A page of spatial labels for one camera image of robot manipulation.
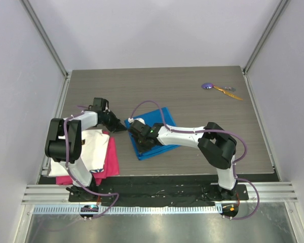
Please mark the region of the blue cloth napkin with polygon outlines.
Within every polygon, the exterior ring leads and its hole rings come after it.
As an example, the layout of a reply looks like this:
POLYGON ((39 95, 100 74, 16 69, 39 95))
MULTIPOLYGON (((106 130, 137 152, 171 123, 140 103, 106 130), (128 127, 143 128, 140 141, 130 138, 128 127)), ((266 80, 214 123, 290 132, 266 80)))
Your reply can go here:
MULTIPOLYGON (((164 119, 167 125, 170 126, 176 126, 176 123, 167 107, 162 108, 164 119)), ((162 117, 160 111, 154 110, 145 114, 141 114, 138 116, 133 117, 134 119, 142 118, 144 122, 149 125, 150 127, 154 125, 154 123, 162 123, 162 117)), ((163 154, 165 152, 168 152, 170 150, 173 150, 175 148, 178 148, 179 145, 167 145, 167 146, 155 146, 151 150, 147 152, 139 152, 137 145, 135 144, 134 138, 129 134, 131 143, 133 145, 136 157, 138 160, 146 160, 152 157, 155 157, 157 155, 163 154)))

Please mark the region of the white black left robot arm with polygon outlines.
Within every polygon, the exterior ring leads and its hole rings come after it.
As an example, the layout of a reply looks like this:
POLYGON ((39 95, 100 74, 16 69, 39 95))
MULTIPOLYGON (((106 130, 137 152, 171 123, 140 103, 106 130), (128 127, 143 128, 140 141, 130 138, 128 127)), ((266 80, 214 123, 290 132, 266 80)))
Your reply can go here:
POLYGON ((69 192, 92 202, 98 193, 93 174, 85 167, 81 159, 82 131, 98 125, 105 126, 110 132, 122 132, 126 127, 109 108, 109 101, 94 98, 93 103, 78 115, 68 118, 53 118, 50 121, 45 144, 45 155, 61 164, 72 179, 69 192))

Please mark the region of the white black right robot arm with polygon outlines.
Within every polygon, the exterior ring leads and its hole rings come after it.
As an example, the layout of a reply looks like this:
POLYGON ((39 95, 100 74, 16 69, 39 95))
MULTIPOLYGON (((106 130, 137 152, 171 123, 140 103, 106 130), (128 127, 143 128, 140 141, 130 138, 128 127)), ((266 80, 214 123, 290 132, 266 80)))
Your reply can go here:
POLYGON ((181 128, 162 123, 149 126, 142 119, 135 119, 128 132, 140 152, 168 145, 198 149, 217 171, 218 189, 208 193, 208 197, 229 200, 237 195, 237 179, 233 170, 237 142, 216 123, 209 122, 206 127, 181 128))

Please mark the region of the white folded cloth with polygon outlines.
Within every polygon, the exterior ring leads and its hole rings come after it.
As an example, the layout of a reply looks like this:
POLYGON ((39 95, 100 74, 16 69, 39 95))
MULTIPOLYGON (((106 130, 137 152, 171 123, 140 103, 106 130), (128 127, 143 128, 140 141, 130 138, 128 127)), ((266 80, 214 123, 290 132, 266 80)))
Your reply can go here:
POLYGON ((109 139, 109 133, 101 129, 82 132, 84 144, 82 145, 81 159, 88 171, 94 173, 104 171, 109 139))

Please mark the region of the pink folded cloth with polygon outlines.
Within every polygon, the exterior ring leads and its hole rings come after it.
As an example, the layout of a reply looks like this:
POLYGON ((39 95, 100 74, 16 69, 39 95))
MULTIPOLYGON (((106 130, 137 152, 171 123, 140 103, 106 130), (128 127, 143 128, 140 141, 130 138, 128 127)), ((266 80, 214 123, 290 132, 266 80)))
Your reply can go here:
POLYGON ((108 177, 118 176, 119 174, 120 174, 120 167, 117 156, 116 141, 114 137, 110 136, 108 148, 107 148, 107 155, 104 164, 104 171, 100 173, 93 172, 93 175, 96 184, 99 185, 101 184, 102 180, 108 177))

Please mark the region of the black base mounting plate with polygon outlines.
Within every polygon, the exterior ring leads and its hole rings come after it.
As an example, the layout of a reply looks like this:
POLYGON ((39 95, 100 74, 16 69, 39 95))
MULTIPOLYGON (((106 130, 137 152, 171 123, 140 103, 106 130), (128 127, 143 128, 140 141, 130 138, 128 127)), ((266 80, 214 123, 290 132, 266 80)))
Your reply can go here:
POLYGON ((91 189, 92 193, 82 187, 72 186, 69 201, 91 201, 94 197, 105 196, 104 204, 112 201, 112 197, 119 195, 117 204, 121 206, 134 205, 156 207, 161 204, 184 203, 197 201, 248 200, 247 188, 244 184, 237 185, 233 191, 220 189, 218 185, 175 185, 175 184, 128 184, 128 185, 100 185, 91 189))

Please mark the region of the iridescent purple spoon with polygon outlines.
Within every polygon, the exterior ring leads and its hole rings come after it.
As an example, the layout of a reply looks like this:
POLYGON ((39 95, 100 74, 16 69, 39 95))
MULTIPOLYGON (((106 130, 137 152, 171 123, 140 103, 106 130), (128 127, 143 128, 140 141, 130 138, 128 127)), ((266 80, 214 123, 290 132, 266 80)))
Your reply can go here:
POLYGON ((212 89, 212 88, 214 88, 214 84, 212 84, 212 83, 204 83, 204 84, 201 85, 201 88, 205 89, 205 90, 212 89))

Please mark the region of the left aluminium corner post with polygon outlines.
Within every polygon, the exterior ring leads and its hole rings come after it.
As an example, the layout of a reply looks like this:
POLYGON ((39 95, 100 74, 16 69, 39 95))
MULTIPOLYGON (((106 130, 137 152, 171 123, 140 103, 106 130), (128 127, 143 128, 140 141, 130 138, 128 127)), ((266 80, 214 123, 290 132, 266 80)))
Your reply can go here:
POLYGON ((32 23, 34 24, 40 38, 42 39, 42 41, 44 42, 48 52, 50 53, 50 55, 52 56, 53 60, 55 61, 55 63, 57 64, 62 76, 64 78, 68 77, 68 71, 66 70, 66 68, 64 67, 58 53, 56 52, 49 36, 47 35, 47 32, 45 31, 39 17, 37 16, 34 8, 32 7, 31 3, 29 0, 20 0, 20 3, 22 4, 23 8, 25 9, 26 13, 28 14, 30 20, 32 21, 32 23))

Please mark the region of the aluminium corner post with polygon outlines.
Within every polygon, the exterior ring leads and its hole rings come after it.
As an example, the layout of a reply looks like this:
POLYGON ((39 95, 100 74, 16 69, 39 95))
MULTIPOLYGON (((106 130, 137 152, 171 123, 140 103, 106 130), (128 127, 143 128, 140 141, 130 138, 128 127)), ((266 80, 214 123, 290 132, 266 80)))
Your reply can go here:
POLYGON ((47 32, 45 31, 39 17, 37 16, 34 8, 32 7, 31 3, 29 0, 20 0, 20 3, 22 4, 23 8, 25 9, 26 13, 28 14, 30 20, 32 21, 32 23, 34 24, 40 38, 42 39, 42 41, 44 42, 48 52, 50 53, 50 55, 52 56, 53 60, 55 61, 55 63, 57 64, 62 76, 64 78, 68 77, 68 71, 66 70, 66 68, 64 67, 58 53, 56 52, 49 36, 47 35, 47 32))
POLYGON ((280 0, 279 1, 278 5, 275 8, 273 14, 271 15, 263 33, 261 34, 260 39, 258 40, 255 48, 253 49, 251 56, 249 57, 245 67, 242 69, 244 75, 246 75, 249 72, 249 70, 251 69, 257 56, 259 55, 259 53, 262 50, 263 46, 265 45, 266 41, 270 37, 271 33, 273 32, 275 26, 277 25, 279 19, 281 18, 284 11, 288 7, 289 3, 290 3, 290 0, 280 0))

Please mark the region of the aluminium front frame rail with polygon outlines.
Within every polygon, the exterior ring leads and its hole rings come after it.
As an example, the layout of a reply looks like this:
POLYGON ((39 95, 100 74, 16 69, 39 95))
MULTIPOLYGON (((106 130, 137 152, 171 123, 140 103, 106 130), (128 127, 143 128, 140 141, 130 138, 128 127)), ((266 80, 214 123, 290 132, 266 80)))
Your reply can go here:
MULTIPOLYGON (((158 207, 174 204, 176 200, 208 200, 208 201, 297 201, 291 183, 259 182, 250 185, 247 182, 238 183, 234 196, 222 196, 219 186, 211 184, 120 184, 100 185, 98 194, 102 202, 110 204, 116 196, 119 205, 125 201, 137 202, 140 207, 149 207, 156 203, 158 207)), ((59 185, 28 185, 22 199, 23 204, 61 204, 61 203, 93 203, 98 200, 96 195, 80 193, 69 186, 59 185)))

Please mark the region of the right aluminium corner post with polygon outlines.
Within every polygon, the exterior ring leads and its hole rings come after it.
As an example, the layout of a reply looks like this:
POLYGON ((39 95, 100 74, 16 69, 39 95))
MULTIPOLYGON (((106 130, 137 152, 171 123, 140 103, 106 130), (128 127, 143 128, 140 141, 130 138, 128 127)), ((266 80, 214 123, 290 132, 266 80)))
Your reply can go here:
POLYGON ((255 48, 253 49, 251 56, 249 57, 245 67, 242 69, 244 75, 246 75, 249 72, 249 70, 251 69, 257 56, 259 55, 259 53, 262 50, 263 46, 265 45, 266 41, 270 37, 271 33, 273 32, 275 26, 277 25, 279 19, 281 18, 284 11, 288 7, 289 3, 290 3, 290 0, 280 0, 279 1, 278 5, 275 8, 273 14, 271 15, 263 33, 261 34, 260 39, 258 40, 255 48))

